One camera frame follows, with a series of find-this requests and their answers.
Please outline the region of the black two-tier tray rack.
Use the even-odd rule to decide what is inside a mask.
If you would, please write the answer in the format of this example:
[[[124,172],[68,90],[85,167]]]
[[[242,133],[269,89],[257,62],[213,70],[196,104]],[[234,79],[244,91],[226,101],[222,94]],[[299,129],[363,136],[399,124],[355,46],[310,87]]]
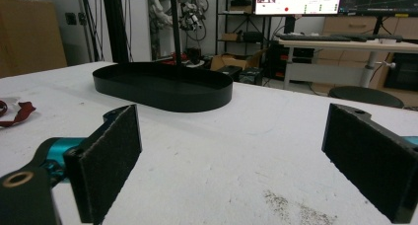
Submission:
[[[175,64],[114,62],[93,72],[98,92],[176,113],[200,113],[230,102],[233,79],[216,71],[186,67],[180,60],[176,0],[171,0]]]

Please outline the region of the computer monitor with white screen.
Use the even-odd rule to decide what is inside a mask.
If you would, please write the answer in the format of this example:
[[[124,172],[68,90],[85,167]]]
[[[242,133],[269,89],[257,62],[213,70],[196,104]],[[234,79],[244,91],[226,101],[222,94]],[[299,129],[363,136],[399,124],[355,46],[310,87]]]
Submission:
[[[254,0],[255,15],[334,15],[340,0]]]

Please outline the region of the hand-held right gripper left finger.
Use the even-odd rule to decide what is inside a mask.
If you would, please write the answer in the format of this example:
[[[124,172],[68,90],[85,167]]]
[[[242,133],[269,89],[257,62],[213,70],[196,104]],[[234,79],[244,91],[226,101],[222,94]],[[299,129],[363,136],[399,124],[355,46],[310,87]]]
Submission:
[[[142,151],[137,108],[121,107],[104,115],[104,123],[64,155],[80,219],[101,224]]]

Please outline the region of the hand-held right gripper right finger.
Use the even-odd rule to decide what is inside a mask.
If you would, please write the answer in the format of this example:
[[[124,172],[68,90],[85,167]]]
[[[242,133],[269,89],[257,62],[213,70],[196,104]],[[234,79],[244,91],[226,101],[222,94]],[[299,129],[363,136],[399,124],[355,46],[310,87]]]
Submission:
[[[412,221],[418,206],[418,136],[399,136],[368,112],[331,104],[321,150],[390,222]]]

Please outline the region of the brown cardboard board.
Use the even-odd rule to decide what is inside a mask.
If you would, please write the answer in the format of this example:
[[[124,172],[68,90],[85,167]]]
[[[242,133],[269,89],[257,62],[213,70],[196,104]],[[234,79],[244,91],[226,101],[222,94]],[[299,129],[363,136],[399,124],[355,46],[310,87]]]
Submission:
[[[66,66],[54,4],[0,0],[0,78]]]

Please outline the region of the white standing desk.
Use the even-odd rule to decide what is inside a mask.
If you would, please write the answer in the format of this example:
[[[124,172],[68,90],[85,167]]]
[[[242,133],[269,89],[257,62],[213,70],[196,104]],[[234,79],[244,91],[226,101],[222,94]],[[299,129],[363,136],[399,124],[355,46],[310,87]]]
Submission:
[[[291,81],[322,84],[351,85],[367,88],[378,62],[383,63],[388,53],[418,54],[418,44],[378,40],[358,42],[282,40],[278,42],[289,48],[284,89]],[[312,63],[294,61],[296,48],[318,50]]]

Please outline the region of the black metal stand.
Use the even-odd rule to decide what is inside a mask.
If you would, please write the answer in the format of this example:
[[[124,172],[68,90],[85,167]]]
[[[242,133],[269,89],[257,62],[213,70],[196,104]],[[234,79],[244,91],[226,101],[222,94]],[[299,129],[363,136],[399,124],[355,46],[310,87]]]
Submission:
[[[112,60],[129,61],[127,35],[123,20],[121,0],[103,0]]]

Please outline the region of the black keyboard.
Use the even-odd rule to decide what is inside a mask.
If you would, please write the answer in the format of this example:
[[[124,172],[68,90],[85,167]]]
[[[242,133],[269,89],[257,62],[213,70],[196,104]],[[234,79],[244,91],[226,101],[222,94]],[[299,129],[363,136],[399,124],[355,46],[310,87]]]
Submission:
[[[295,41],[351,41],[348,37],[331,37],[331,36],[304,36],[304,35],[290,35],[283,34],[276,36],[282,40]]]

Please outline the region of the open cardboard box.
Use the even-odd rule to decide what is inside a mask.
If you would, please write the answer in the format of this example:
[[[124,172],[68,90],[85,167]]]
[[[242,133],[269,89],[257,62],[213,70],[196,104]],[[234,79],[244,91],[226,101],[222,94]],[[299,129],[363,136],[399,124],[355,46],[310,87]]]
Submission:
[[[258,67],[262,55],[266,52],[266,48],[255,52],[253,55],[236,55],[224,53],[212,57],[210,69],[217,71],[225,66],[238,66],[242,69],[248,67]]]

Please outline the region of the computer monitor with dark screen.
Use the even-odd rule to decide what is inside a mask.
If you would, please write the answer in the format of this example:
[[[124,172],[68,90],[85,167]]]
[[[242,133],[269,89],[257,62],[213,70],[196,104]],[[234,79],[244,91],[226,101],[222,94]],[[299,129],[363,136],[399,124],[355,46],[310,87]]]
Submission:
[[[418,17],[418,0],[340,0],[339,13],[358,16]]]

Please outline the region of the round black stool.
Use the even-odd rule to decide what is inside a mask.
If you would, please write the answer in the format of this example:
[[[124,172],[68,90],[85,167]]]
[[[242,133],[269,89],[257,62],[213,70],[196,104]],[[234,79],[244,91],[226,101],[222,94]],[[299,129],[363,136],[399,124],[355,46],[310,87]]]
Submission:
[[[354,101],[378,106],[402,109],[404,102],[386,92],[357,86],[334,87],[328,92],[331,98]]]

